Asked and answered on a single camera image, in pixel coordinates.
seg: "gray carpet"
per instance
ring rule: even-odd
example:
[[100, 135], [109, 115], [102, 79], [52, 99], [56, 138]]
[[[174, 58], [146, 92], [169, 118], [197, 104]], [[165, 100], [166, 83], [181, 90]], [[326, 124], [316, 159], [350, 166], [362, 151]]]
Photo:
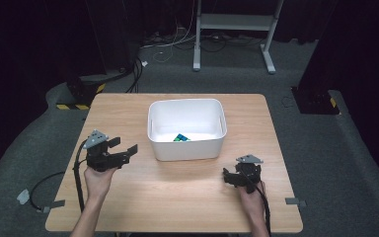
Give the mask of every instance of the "gray carpet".
[[[217, 44], [204, 42], [203, 46], [214, 49]], [[304, 229], [293, 236], [379, 236], [379, 169], [341, 93], [330, 92], [341, 115], [318, 116], [300, 114], [290, 92], [291, 86], [298, 85], [314, 47], [314, 43], [273, 42], [275, 75], [267, 74], [257, 45], [203, 51], [199, 72], [191, 70], [192, 50], [145, 48], [139, 58], [148, 64], [139, 93], [264, 94], [293, 190], [307, 202], [300, 209]], [[125, 92], [131, 83], [131, 75], [112, 81], [104, 93]], [[88, 112], [57, 110], [55, 104], [63, 99], [64, 90], [61, 84], [47, 93], [48, 110], [17, 137], [0, 161], [0, 236], [68, 236], [47, 232], [47, 214], [16, 200], [22, 190], [31, 190], [47, 175], [64, 171], [74, 152]], [[61, 177], [44, 182], [35, 192], [35, 202], [50, 204], [60, 182]]]

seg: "white container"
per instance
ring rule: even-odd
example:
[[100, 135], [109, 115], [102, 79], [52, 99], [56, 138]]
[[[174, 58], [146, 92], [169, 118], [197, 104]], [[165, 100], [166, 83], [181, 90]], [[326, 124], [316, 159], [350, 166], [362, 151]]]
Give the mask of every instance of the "white container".
[[[215, 158], [227, 133], [223, 108], [215, 99], [158, 101], [149, 108], [147, 135], [161, 161]], [[174, 141], [179, 135], [187, 141]]]

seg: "stand leg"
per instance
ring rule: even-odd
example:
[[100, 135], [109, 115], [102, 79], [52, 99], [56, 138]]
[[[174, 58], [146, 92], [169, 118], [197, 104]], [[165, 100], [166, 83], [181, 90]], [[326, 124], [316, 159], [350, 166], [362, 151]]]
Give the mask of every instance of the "stand leg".
[[276, 24], [278, 23], [279, 19], [279, 13], [281, 12], [282, 4], [284, 3], [284, 0], [279, 0], [278, 4], [276, 5], [275, 13], [273, 14], [272, 23], [269, 27], [269, 32], [266, 36], [266, 42], [265, 44], [261, 44], [261, 52], [264, 56], [266, 69], [269, 74], [275, 74], [275, 67], [273, 66], [272, 59], [269, 55], [269, 46], [272, 42], [273, 33], [275, 32]]
[[199, 47], [199, 38], [201, 35], [201, 0], [198, 0], [196, 9], [196, 30], [195, 30], [195, 46], [193, 49], [193, 70], [199, 71], [201, 69], [201, 50]]

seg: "human arm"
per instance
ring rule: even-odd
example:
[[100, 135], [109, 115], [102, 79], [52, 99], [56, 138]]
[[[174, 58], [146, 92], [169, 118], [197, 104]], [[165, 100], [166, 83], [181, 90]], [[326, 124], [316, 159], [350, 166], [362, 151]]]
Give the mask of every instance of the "human arm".
[[94, 236], [106, 195], [110, 190], [112, 177], [117, 168], [98, 172], [88, 167], [85, 170], [85, 181], [88, 189], [88, 199], [85, 208], [75, 225], [71, 237]]
[[[259, 182], [257, 187], [265, 194], [265, 183]], [[264, 201], [258, 191], [251, 194], [246, 192], [246, 187], [238, 187], [241, 196], [242, 207], [248, 216], [253, 237], [268, 237], [265, 224], [265, 206]]]

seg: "wooden table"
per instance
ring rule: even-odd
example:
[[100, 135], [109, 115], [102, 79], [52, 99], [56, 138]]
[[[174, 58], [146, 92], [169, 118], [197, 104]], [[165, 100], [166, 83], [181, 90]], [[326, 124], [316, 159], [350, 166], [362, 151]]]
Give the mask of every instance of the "wooden table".
[[[221, 102], [228, 132], [217, 158], [162, 162], [147, 137], [147, 116], [155, 101], [214, 98]], [[253, 154], [265, 161], [262, 178], [271, 213], [271, 231], [296, 233], [303, 228], [265, 97], [258, 94], [100, 94], [89, 111], [45, 227], [71, 231], [80, 215], [73, 162], [80, 143], [93, 129], [121, 137], [117, 153], [138, 144], [130, 163], [115, 172], [97, 231], [111, 232], [250, 232], [237, 189], [223, 182], [222, 170], [235, 173], [238, 157]], [[80, 160], [85, 159], [86, 151]], [[81, 166], [84, 198], [86, 185]]]

